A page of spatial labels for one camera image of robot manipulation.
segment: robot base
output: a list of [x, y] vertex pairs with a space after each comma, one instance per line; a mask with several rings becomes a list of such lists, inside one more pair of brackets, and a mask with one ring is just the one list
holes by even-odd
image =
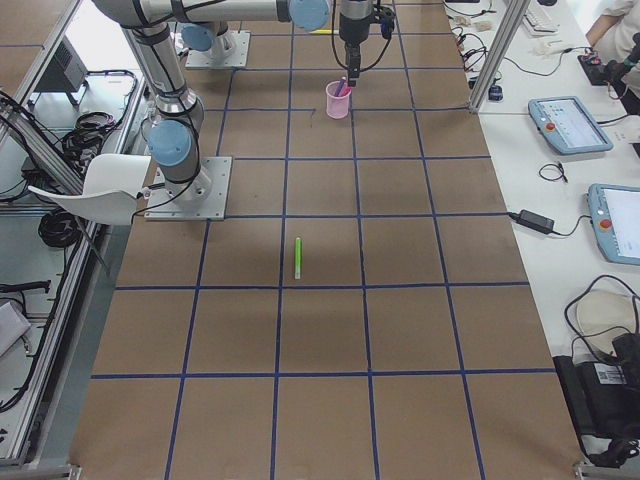
[[251, 34], [245, 30], [230, 32], [235, 37], [235, 51], [228, 57], [214, 60], [206, 53], [191, 50], [187, 57], [188, 70], [222, 70], [226, 68], [244, 68], [249, 55], [249, 38]]
[[[231, 177], [231, 157], [205, 157], [202, 160], [202, 168], [206, 169], [211, 178], [211, 191], [201, 201], [186, 204], [169, 202], [153, 210], [144, 213], [147, 220], [224, 220], [224, 212], [227, 206], [229, 193], [229, 179]], [[160, 169], [156, 172], [154, 182], [164, 182], [164, 175]], [[169, 195], [164, 189], [153, 190], [149, 197], [148, 206], [160, 205], [169, 200]]]

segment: touchscreen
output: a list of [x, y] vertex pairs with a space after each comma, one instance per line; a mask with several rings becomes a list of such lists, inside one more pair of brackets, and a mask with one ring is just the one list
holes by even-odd
[[606, 144], [591, 120], [574, 100], [570, 98], [549, 100], [540, 102], [539, 105], [549, 121], [555, 124], [556, 131], [568, 147], [580, 148]]
[[640, 258], [640, 192], [602, 190], [621, 257]]

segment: white table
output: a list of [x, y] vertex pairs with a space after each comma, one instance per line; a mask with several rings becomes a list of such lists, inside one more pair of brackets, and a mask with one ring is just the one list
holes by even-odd
[[[489, 7], [488, 0], [466, 9], [479, 11]], [[504, 0], [494, 0], [495, 14], [478, 20], [491, 20], [497, 27], [505, 11]], [[566, 0], [548, 7], [549, 15], [559, 25], [556, 36], [532, 38], [523, 26], [518, 29], [507, 57], [521, 67], [550, 72], [558, 64], [559, 54], [544, 57], [534, 53], [543, 41], [558, 40], [572, 46], [588, 45]], [[473, 27], [465, 31], [475, 32]], [[477, 33], [490, 48], [495, 30]], [[468, 39], [465, 48], [479, 45]], [[485, 101], [479, 113], [480, 123], [493, 159], [494, 167], [509, 211], [533, 211], [555, 220], [555, 229], [569, 232], [578, 217], [588, 214], [586, 192], [593, 183], [619, 185], [640, 184], [640, 159], [630, 144], [614, 140], [616, 126], [605, 129], [614, 141], [614, 149], [604, 153], [562, 156], [553, 152], [538, 133], [528, 115], [527, 104], [532, 98], [562, 95], [578, 96], [597, 120], [616, 118], [625, 113], [619, 101], [609, 97], [606, 87], [589, 84], [576, 60], [580, 51], [564, 55], [558, 71], [549, 77], [530, 75], [503, 61], [500, 67], [504, 101]], [[540, 167], [562, 162], [569, 183], [548, 182], [538, 176]], [[514, 223], [514, 233], [524, 267], [552, 355], [571, 353], [572, 335], [563, 316], [565, 306], [588, 284], [603, 273], [613, 274], [640, 290], [640, 268], [607, 262], [596, 244], [592, 226], [583, 220], [568, 238], [553, 238]], [[598, 288], [618, 291], [617, 285], [602, 282]]]
[[[480, 4], [473, 4], [473, 6], [466, 6], [464, 10], [462, 7], [454, 6], [456, 10], [460, 9], [468, 13], [480, 11], [488, 7], [488, 0], [482, 0]], [[558, 34], [533, 38], [521, 25], [509, 46], [506, 56], [526, 70], [549, 73], [558, 65], [560, 54], [555, 53], [544, 56], [535, 53], [540, 47], [541, 42], [560, 41], [571, 47], [585, 47], [588, 46], [588, 43], [584, 33], [582, 33], [571, 13], [566, 0], [559, 0], [553, 7], [542, 8], [544, 8], [553, 21], [558, 24]], [[475, 33], [489, 48], [491, 48], [491, 42], [495, 37], [496, 29], [506, 10], [505, 0], [494, 0], [492, 9], [496, 10], [497, 13], [486, 14], [472, 21], [490, 20], [494, 24], [493, 30], [477, 32], [473, 26], [465, 27], [466, 33]], [[469, 37], [465, 41], [464, 46], [466, 49], [478, 48], [480, 42]], [[565, 54], [560, 68], [548, 77], [522, 72], [512, 63], [503, 60], [499, 68], [502, 79], [498, 82], [498, 85], [502, 86], [504, 100], [502, 102], [485, 101], [480, 112], [527, 113], [527, 103], [532, 98], [575, 95], [583, 101], [592, 114], [599, 118], [614, 118], [624, 113], [620, 102], [609, 97], [607, 87], [594, 87], [589, 83], [582, 67], [576, 59], [581, 53], [583, 53], [582, 50], [575, 50]], [[474, 75], [477, 75], [477, 73], [469, 73], [467, 76], [471, 77]]]

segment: sticker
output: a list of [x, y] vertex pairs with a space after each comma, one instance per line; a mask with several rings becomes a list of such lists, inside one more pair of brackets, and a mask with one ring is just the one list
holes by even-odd
[[612, 367], [603, 363], [596, 363], [594, 367], [598, 374], [598, 381], [602, 385], [626, 385], [627, 380], [620, 367]]

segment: blue joint cap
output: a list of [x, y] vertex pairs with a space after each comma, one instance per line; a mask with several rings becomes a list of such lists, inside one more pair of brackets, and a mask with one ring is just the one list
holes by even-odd
[[329, 0], [290, 0], [289, 15], [296, 27], [308, 32], [322, 28], [329, 20]]
[[175, 167], [189, 157], [193, 140], [185, 125], [175, 120], [165, 120], [151, 129], [147, 145], [151, 156], [160, 166]]
[[198, 52], [206, 52], [213, 46], [209, 30], [192, 23], [182, 28], [182, 41]]

